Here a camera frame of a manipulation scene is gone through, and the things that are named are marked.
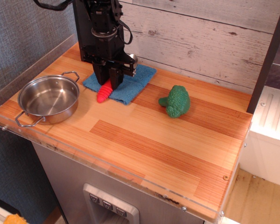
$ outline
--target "wood plank wall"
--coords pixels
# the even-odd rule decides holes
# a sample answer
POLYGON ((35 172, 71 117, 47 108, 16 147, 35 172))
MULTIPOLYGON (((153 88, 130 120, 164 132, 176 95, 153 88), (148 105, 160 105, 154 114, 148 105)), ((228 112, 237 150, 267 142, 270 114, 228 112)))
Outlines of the wood plank wall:
POLYGON ((252 94, 280 0, 124 0, 142 63, 252 94))

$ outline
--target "yellow object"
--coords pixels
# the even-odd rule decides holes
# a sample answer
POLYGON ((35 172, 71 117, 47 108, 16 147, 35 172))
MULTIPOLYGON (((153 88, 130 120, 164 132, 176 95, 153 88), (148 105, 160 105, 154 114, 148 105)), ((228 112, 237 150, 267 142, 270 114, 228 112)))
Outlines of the yellow object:
POLYGON ((27 224, 27 222, 24 218, 15 214, 7 216, 3 224, 27 224))

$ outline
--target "black robotic arm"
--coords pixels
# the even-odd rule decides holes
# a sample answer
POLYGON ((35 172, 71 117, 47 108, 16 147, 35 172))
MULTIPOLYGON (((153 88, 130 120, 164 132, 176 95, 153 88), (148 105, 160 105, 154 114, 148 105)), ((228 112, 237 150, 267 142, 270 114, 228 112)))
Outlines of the black robotic arm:
POLYGON ((125 44, 130 44, 133 36, 129 27, 120 20, 123 13, 118 0, 66 0, 57 6, 33 1, 39 7, 55 11, 64 10, 73 3, 81 59, 92 63, 101 85, 110 79, 115 90, 124 75, 135 75, 137 56, 124 52, 125 44), (124 41, 124 27, 130 32, 129 42, 124 41))

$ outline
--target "stainless steel pot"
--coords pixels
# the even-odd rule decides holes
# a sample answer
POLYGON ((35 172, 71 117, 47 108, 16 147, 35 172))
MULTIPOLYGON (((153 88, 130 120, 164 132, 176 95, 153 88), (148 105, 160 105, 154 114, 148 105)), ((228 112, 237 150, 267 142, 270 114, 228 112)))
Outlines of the stainless steel pot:
POLYGON ((34 127, 36 124, 56 124, 69 118, 78 107, 79 75, 74 71, 64 72, 61 75, 43 76, 26 84, 19 93, 18 104, 22 108, 15 121, 21 127, 34 127), (77 80, 63 76, 74 73, 77 80), (31 125, 22 125, 19 117, 26 113, 35 122, 31 125))

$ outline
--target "wooden table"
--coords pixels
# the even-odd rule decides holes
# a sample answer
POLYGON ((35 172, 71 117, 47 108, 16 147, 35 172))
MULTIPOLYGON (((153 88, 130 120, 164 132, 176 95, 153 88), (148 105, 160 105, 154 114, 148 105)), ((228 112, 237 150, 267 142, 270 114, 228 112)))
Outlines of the wooden table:
MULTIPOLYGON (((79 105, 69 119, 19 127, 15 94, 0 107, 0 125, 204 220, 217 219, 251 122, 245 112, 251 96, 157 69, 129 105, 110 99, 99 104, 96 93, 83 87, 93 71, 81 62, 78 44, 39 76, 71 70, 81 78, 79 105), (183 85, 191 99, 178 119, 158 105, 173 85, 183 85)), ((32 123, 27 116, 20 121, 32 123)))

